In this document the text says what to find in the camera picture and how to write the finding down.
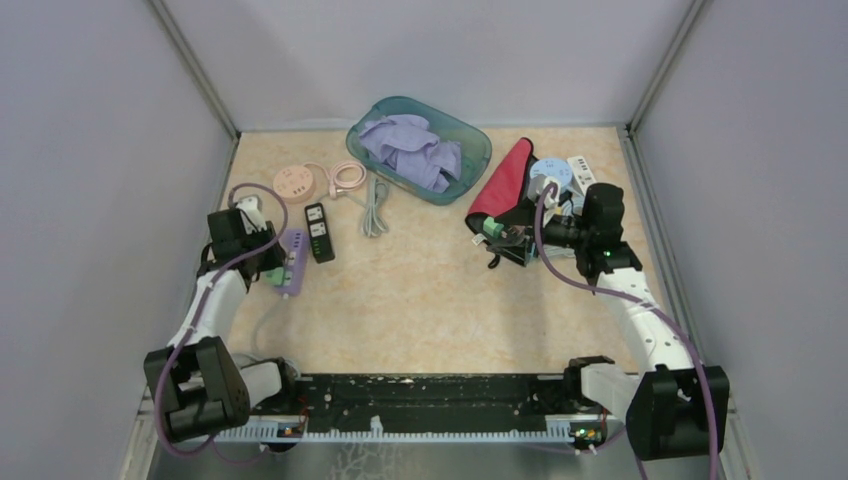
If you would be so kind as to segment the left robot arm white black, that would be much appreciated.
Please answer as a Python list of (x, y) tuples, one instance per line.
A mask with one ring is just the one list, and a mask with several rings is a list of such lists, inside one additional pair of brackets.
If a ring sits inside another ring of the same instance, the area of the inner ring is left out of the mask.
[(259, 277), (282, 266), (285, 252), (272, 223), (244, 202), (208, 215), (195, 296), (169, 343), (148, 353), (143, 370), (167, 445), (244, 425), (263, 402), (277, 414), (300, 399), (281, 360), (236, 364), (224, 339)]

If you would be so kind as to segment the teal plastic basin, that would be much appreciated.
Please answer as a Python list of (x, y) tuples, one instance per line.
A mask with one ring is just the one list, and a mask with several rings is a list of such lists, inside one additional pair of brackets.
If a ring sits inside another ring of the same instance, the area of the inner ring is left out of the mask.
[(376, 102), (348, 131), (346, 146), (368, 170), (434, 205), (466, 194), (492, 155), (481, 130), (405, 96)]

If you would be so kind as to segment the purple power strip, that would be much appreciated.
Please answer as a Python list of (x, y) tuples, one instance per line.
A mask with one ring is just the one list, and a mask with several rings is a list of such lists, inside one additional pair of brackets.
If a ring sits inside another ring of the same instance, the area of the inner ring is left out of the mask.
[(305, 230), (293, 228), (283, 233), (280, 244), (286, 254), (285, 280), (281, 286), (273, 288), (281, 296), (295, 297), (300, 294), (305, 280), (310, 257), (309, 237)]

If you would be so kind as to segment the white power strip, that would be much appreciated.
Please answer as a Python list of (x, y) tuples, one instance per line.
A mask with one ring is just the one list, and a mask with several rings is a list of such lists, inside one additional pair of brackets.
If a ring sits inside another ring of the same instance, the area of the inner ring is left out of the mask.
[(588, 188), (597, 182), (597, 179), (591, 170), (588, 161), (584, 156), (573, 156), (566, 159), (572, 173), (572, 184), (574, 188), (585, 195)]

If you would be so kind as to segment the pink round power socket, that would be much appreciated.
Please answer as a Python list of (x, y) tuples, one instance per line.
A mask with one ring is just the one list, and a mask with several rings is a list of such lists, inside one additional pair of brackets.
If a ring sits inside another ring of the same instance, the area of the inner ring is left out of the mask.
[(304, 165), (287, 166), (274, 176), (272, 188), (286, 203), (300, 204), (315, 193), (315, 175)]

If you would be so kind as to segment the red and grey cloth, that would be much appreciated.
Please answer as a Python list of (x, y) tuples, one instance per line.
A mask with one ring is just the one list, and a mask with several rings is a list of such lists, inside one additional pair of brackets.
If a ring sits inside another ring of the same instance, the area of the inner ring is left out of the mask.
[(533, 142), (522, 137), (496, 167), (465, 217), (475, 244), (491, 245), (490, 238), (483, 232), (483, 221), (488, 216), (503, 225), (530, 227), (534, 207), (528, 198), (527, 186), (529, 170), (535, 161)]

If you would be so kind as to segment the purple cloth in basin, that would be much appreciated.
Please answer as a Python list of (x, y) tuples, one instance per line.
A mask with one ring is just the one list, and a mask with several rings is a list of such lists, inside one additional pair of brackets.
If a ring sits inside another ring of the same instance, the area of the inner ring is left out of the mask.
[(444, 193), (461, 177), (461, 146), (429, 127), (422, 116), (389, 115), (367, 121), (358, 139), (379, 164), (425, 190)]

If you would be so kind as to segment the blue round power socket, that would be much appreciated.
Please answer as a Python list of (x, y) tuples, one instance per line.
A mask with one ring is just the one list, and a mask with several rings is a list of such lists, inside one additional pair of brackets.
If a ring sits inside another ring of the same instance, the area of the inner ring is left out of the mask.
[(535, 161), (529, 170), (529, 180), (541, 185), (536, 177), (552, 177), (559, 184), (559, 193), (566, 192), (574, 178), (574, 172), (570, 164), (561, 158), (549, 157)]

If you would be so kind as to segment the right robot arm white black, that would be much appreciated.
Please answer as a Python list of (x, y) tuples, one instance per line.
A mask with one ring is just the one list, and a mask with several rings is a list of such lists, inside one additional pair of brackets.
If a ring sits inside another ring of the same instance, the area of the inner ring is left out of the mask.
[(483, 233), (492, 247), (532, 243), (545, 265), (546, 249), (572, 250), (582, 280), (568, 285), (598, 295), (625, 337), (638, 366), (631, 377), (610, 360), (571, 362), (573, 378), (563, 398), (576, 412), (596, 404), (623, 420), (640, 460), (707, 455), (717, 459), (724, 446), (729, 379), (719, 366), (707, 366), (692, 341), (654, 299), (634, 250), (623, 239), (624, 192), (608, 183), (588, 187), (580, 213), (559, 210), (567, 202), (562, 186), (537, 177), (512, 209), (489, 216)]

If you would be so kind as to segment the black power strip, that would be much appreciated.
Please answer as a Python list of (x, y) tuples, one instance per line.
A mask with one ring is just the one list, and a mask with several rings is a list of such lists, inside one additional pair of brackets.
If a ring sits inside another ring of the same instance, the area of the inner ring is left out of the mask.
[(324, 205), (320, 202), (304, 207), (310, 249), (318, 264), (330, 262), (336, 258), (332, 244), (328, 217)]

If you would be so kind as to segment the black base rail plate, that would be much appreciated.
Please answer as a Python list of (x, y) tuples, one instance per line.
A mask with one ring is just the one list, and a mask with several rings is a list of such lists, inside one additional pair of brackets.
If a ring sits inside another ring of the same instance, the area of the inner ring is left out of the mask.
[(292, 416), (309, 433), (365, 432), (373, 418), (387, 433), (541, 432), (550, 418), (601, 417), (560, 374), (307, 374), (253, 412)]

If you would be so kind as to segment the green plug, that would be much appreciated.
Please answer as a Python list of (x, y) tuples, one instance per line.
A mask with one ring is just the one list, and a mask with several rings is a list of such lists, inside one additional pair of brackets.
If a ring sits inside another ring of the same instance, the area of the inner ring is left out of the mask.
[(274, 287), (281, 286), (285, 280), (285, 268), (277, 267), (264, 273), (265, 281)]
[(503, 232), (504, 225), (494, 217), (488, 216), (483, 221), (483, 232), (489, 238), (499, 238)]

